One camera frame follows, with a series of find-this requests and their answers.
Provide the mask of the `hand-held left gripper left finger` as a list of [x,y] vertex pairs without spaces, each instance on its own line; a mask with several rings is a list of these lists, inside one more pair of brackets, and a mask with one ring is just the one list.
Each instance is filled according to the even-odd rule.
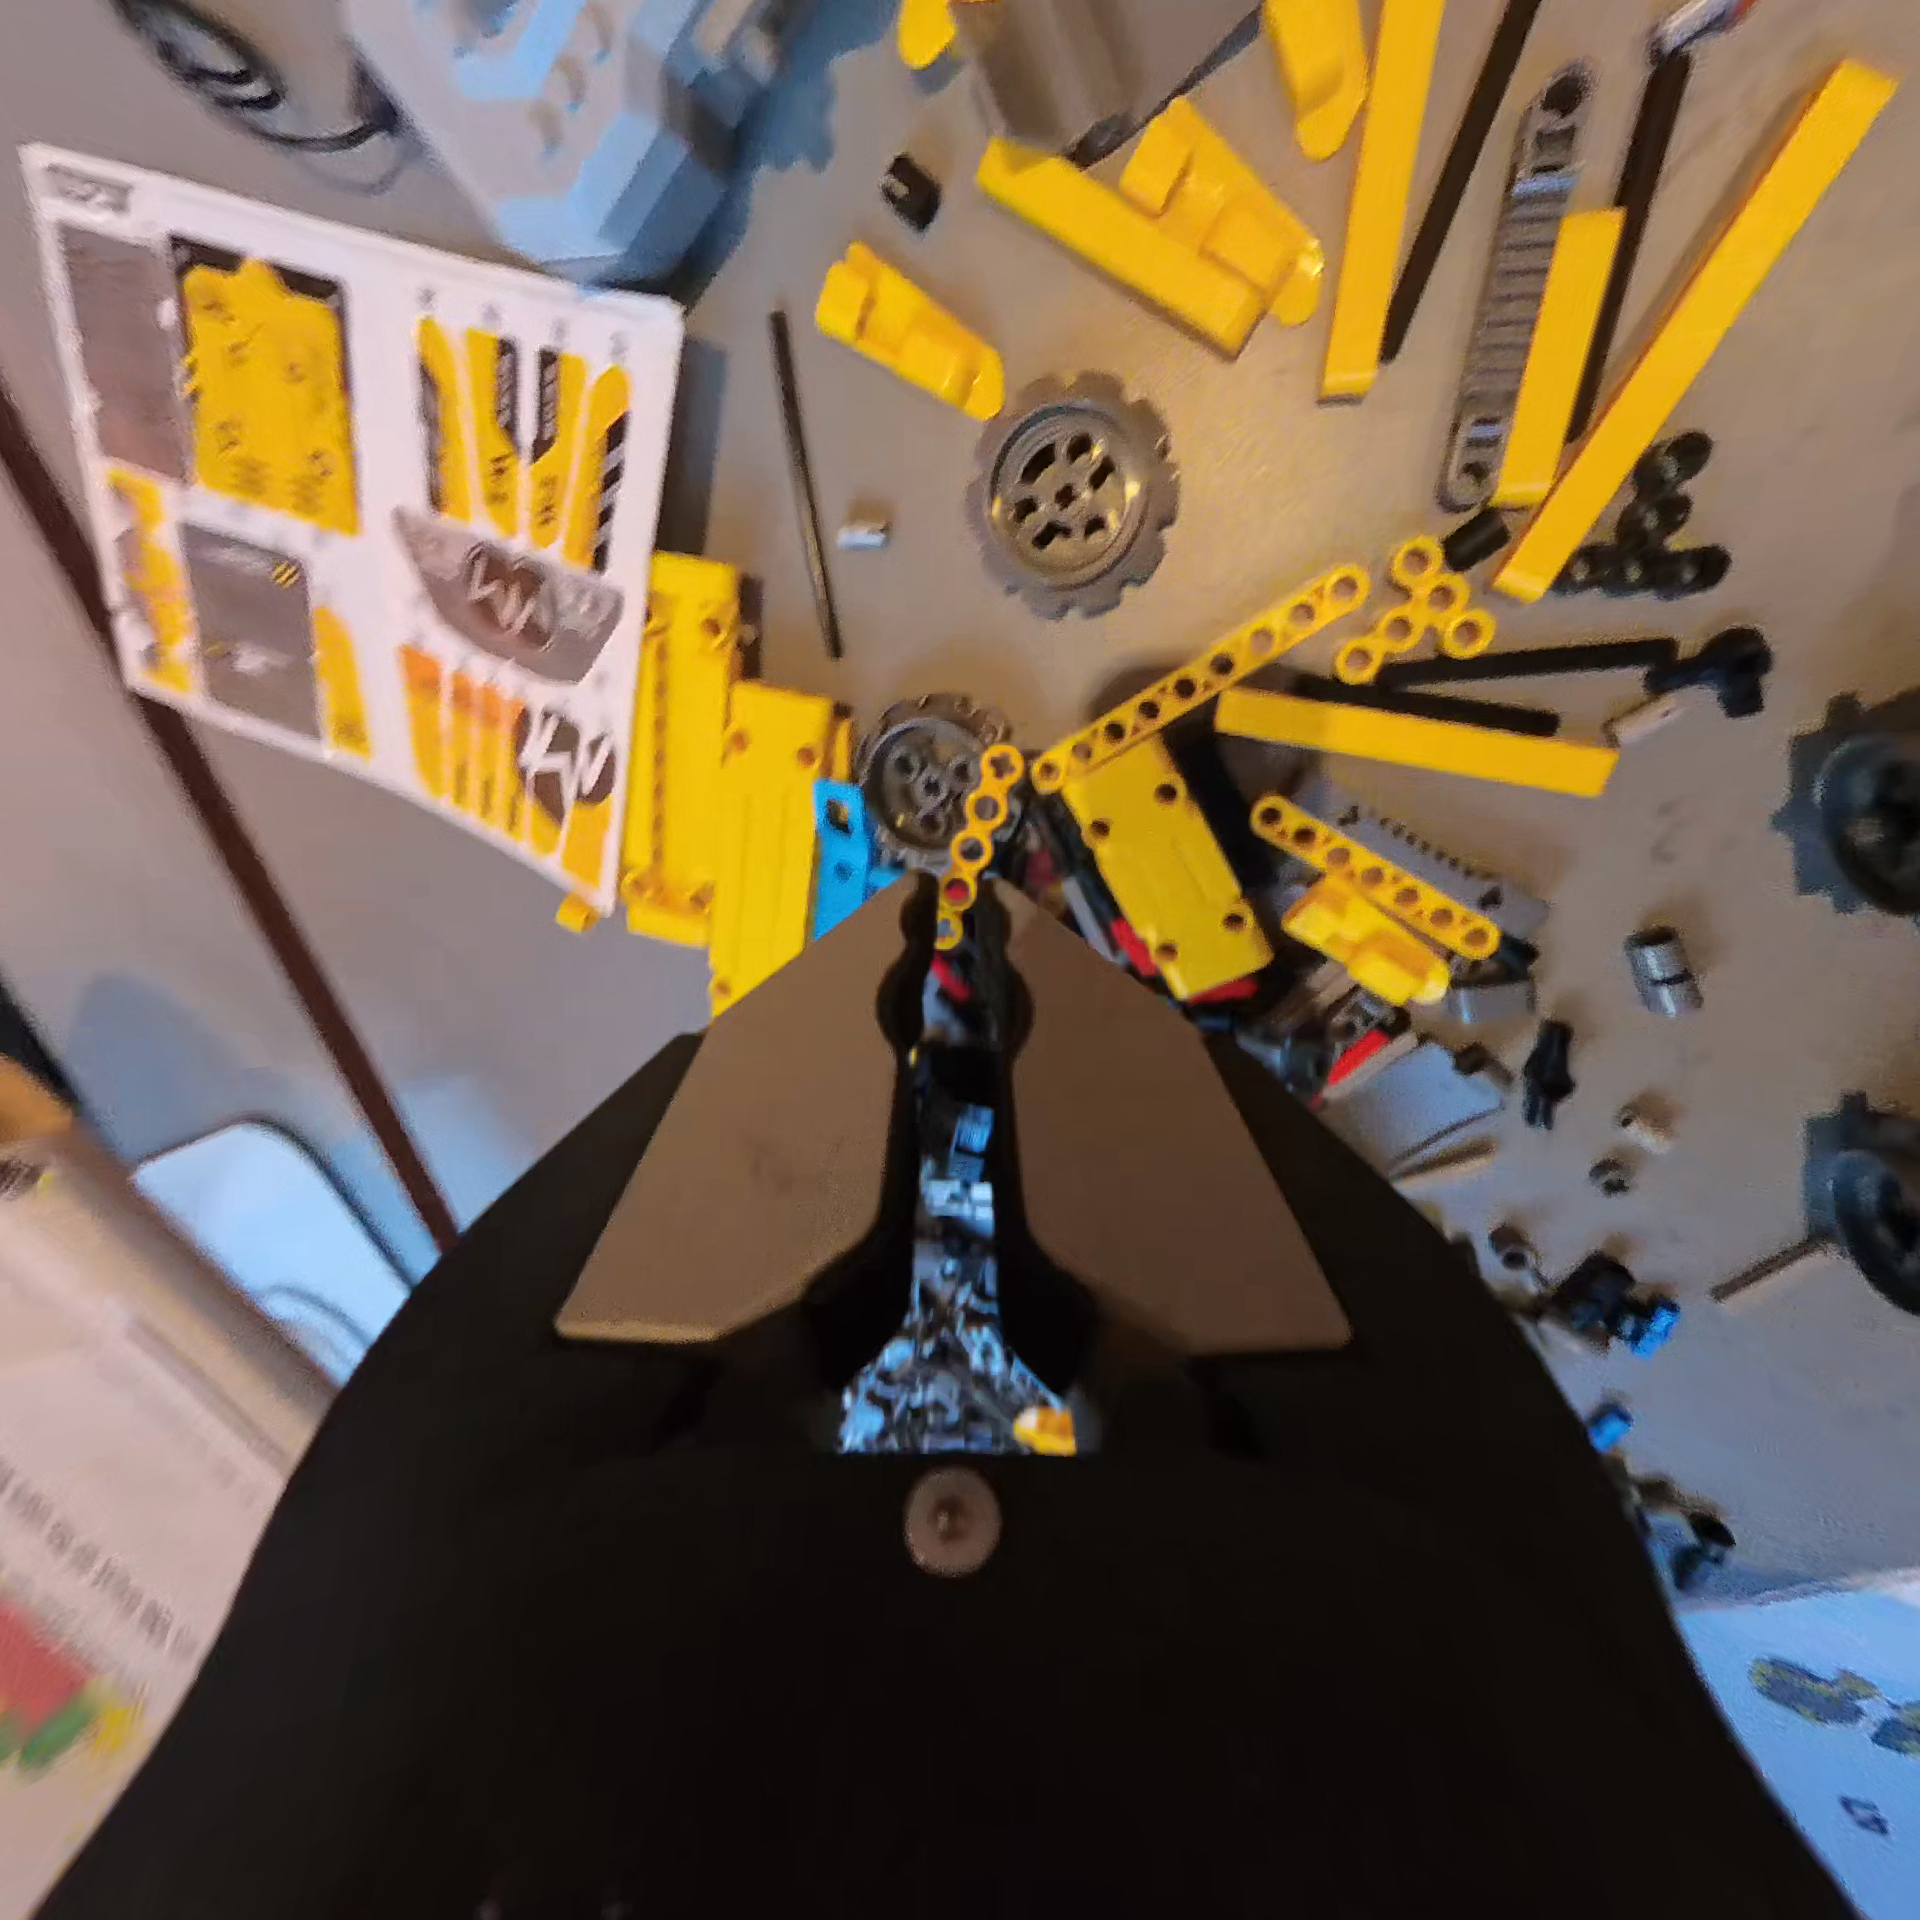
[[907,874],[715,1014],[555,1329],[720,1342],[803,1306],[900,1190],[937,887]]

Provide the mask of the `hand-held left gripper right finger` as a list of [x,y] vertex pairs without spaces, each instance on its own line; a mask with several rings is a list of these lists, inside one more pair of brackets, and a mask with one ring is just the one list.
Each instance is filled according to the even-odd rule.
[[1346,1345],[1354,1327],[1204,1037],[1020,891],[1004,913],[1024,1222],[1162,1345]]

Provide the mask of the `instruction booklet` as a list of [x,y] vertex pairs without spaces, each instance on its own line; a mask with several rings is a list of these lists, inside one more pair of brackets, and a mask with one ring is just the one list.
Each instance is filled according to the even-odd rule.
[[1783,1810],[1862,1915],[1918,1915],[1918,1571],[1679,1615]]

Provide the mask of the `blue brick panel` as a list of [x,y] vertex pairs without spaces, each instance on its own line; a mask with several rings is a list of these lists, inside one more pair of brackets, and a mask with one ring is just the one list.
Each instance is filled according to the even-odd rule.
[[873,832],[865,795],[846,778],[820,778],[812,789],[816,869],[812,882],[810,937],[824,939],[872,896]]

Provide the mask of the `grey toothed wheel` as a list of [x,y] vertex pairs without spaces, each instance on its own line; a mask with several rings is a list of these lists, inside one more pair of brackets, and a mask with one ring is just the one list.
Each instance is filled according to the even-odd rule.
[[940,874],[954,837],[972,826],[980,760],[1014,743],[1014,722],[964,691],[932,689],[887,706],[856,757],[881,862]]
[[977,440],[968,526],[1033,616],[1107,616],[1162,569],[1183,479],[1159,408],[1118,374],[1046,374]]

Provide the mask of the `white flat device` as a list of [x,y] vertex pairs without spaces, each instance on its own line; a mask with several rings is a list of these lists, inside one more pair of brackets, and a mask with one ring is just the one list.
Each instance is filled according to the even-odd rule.
[[234,1119],[131,1166],[131,1182],[332,1385],[412,1280],[322,1160],[271,1119]]

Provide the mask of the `thin black axle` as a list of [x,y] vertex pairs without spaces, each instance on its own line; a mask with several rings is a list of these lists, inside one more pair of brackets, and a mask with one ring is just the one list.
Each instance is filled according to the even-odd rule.
[[846,641],[833,598],[833,578],[826,560],[818,495],[810,467],[810,445],[800,408],[799,368],[788,314],[776,304],[766,317],[776,368],[776,392],[784,434],[784,456],[796,497],[803,557],[807,566],[807,591],[831,659],[844,659]]

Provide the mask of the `black toothed wheel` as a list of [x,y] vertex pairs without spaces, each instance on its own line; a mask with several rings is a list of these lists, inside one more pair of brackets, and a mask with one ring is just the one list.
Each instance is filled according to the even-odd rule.
[[1887,1304],[1918,1313],[1918,1117],[1844,1091],[1807,1125],[1808,1227]]
[[1792,738],[1772,826],[1792,851],[1792,891],[1841,913],[1918,921],[1918,688],[1879,704],[1832,699]]

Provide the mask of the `printed paper sheet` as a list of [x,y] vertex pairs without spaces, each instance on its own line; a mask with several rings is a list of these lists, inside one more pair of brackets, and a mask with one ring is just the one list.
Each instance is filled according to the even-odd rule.
[[330,1382],[143,1216],[3,1206],[3,1910],[178,1713]]

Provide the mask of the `sticker sheet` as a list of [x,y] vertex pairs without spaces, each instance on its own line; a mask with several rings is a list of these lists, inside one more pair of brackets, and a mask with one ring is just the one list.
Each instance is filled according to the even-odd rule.
[[611,917],[682,307],[18,162],[123,682]]

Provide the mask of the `spread of yellow brick panels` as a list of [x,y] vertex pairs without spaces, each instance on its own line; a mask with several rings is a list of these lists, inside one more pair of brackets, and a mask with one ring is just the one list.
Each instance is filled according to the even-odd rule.
[[[1402,231],[1440,16],[1440,3],[1382,10],[1350,254],[1329,336],[1331,397],[1359,397],[1376,374],[1386,243]],[[1580,213],[1556,225],[1546,307],[1528,339],[1521,382],[1521,424],[1544,429],[1544,465],[1521,481],[1500,475],[1496,489],[1498,510],[1537,514],[1496,575],[1496,591],[1521,602],[1548,595],[1895,88],[1894,74],[1844,59],[1811,91],[1568,464],[1570,392],[1556,390],[1555,379],[1570,377],[1578,353],[1593,342],[1600,285],[1626,240],[1626,214]],[[1186,317],[1223,319],[1228,346],[1241,344],[1266,310],[1264,281],[1238,279],[1238,258],[1223,246],[1228,240],[1266,246],[1254,259],[1278,264],[1283,206],[1186,103],[1172,103],[1147,125],[1118,186],[1006,136],[984,152],[977,183],[1169,312],[1179,307],[1177,296],[1200,296],[1185,307]],[[640,826],[643,850],[662,850],[671,825],[708,829],[708,859],[695,873],[691,899],[695,943],[711,965],[711,1008],[726,1013],[810,939],[826,882],[814,801],[846,741],[828,701],[762,680],[734,680],[706,707],[695,707],[697,672],[713,674],[732,657],[730,626],[699,623],[689,598],[667,595],[673,586],[692,586],[697,569],[689,557],[657,560],[648,632],[667,638],[674,631],[667,615],[678,615],[692,654],[691,664],[664,664],[643,682],[638,749],[648,778],[631,825]],[[1334,569],[1284,594],[1131,704],[1046,747],[1027,763],[1032,784],[1062,793],[1107,760],[1140,751],[1196,706],[1223,704],[1232,685],[1360,607],[1368,594],[1369,575],[1360,566]]]

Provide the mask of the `long grey rack beam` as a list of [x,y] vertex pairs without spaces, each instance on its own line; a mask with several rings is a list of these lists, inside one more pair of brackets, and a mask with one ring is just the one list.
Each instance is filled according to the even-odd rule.
[[1593,62],[1564,63],[1521,118],[1439,475],[1444,512],[1476,514],[1494,501],[1595,83]]

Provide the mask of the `grey battery box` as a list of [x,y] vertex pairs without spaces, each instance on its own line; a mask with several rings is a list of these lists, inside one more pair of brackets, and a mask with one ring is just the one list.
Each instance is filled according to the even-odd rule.
[[502,246],[659,281],[711,223],[807,1],[345,1],[352,50]]

